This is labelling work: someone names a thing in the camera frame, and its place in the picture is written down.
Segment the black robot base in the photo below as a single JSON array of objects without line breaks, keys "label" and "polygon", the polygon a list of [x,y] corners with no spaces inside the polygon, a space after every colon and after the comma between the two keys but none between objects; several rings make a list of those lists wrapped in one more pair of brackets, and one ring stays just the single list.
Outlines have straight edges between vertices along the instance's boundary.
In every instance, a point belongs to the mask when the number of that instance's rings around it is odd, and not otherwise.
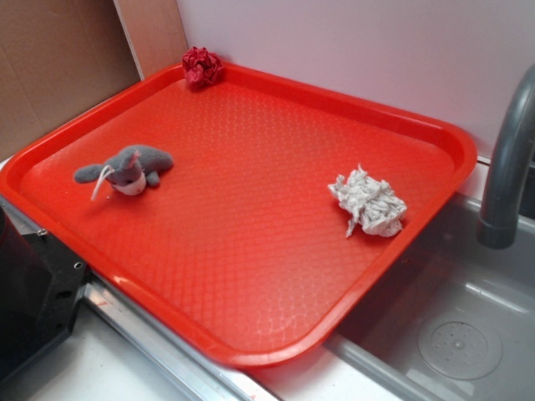
[{"label": "black robot base", "polygon": [[1,211],[1,384],[72,334],[88,274],[59,238],[22,234]]}]

